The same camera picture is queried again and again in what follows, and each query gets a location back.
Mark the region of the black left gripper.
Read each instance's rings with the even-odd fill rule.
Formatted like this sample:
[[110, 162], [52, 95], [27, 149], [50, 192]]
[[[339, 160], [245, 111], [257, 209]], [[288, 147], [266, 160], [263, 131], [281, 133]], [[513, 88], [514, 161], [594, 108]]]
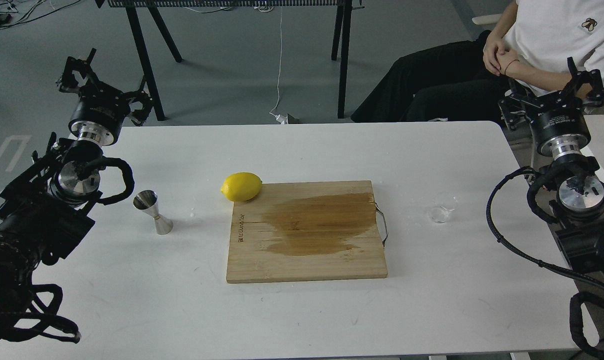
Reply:
[[110, 146], [119, 140], [125, 118], [134, 126], [143, 126], [154, 106], [146, 76], [137, 89], [123, 92], [110, 85], [99, 85], [91, 67], [97, 49], [87, 59], [68, 56], [62, 75], [56, 81], [62, 93], [78, 95], [78, 104], [69, 121], [69, 131], [81, 141]]

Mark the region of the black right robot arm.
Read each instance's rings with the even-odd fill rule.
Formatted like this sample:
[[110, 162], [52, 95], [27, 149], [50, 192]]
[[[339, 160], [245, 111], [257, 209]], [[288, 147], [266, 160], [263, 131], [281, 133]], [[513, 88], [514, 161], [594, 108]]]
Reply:
[[[571, 79], [563, 89], [535, 96], [515, 80], [510, 80], [510, 93], [498, 103], [508, 129], [528, 123], [535, 152], [551, 157], [552, 162], [535, 170], [521, 167], [507, 174], [492, 190], [485, 208], [485, 218], [496, 241], [515, 255], [572, 280], [604, 290], [604, 182], [596, 177], [599, 162], [582, 150], [592, 135], [583, 116], [583, 101], [578, 90], [591, 86], [586, 103], [604, 104], [604, 87], [600, 71], [579, 70], [572, 57], [567, 66]], [[492, 204], [497, 192], [510, 180], [529, 176], [526, 200], [531, 212], [547, 224], [559, 225], [556, 243], [568, 268], [535, 259], [511, 244], [497, 229], [492, 219]], [[571, 297], [569, 330], [576, 346], [592, 357], [604, 360], [604, 350], [589, 344], [584, 335], [583, 305], [592, 304], [604, 310], [604, 298], [581, 291]]]

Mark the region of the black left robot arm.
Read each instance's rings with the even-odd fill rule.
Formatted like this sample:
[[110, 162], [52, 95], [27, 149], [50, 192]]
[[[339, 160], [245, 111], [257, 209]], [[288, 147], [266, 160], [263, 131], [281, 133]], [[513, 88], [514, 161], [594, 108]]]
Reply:
[[64, 292], [56, 284], [34, 284], [34, 270], [67, 258], [95, 225], [88, 213], [112, 205], [135, 189], [130, 165], [107, 157], [126, 118], [136, 126], [149, 116], [153, 99], [141, 82], [123, 92], [101, 81], [87, 59], [68, 57], [60, 92], [78, 95], [69, 121], [72, 137], [52, 133], [44, 155], [32, 153], [32, 166], [0, 193], [0, 341], [35, 337], [78, 343], [77, 324], [58, 314]]

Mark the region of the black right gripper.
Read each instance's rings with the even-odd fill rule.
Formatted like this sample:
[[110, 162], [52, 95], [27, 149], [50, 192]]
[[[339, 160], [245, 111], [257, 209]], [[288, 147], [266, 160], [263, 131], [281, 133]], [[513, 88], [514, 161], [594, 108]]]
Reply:
[[[509, 91], [498, 101], [501, 118], [510, 132], [527, 118], [536, 152], [544, 157], [578, 154], [592, 135], [583, 116], [583, 107], [597, 109], [604, 105], [604, 85], [599, 69], [578, 70], [572, 57], [567, 57], [571, 79], [559, 93], [538, 98], [517, 80], [508, 80]], [[584, 85], [590, 86], [585, 99], [577, 95]]]

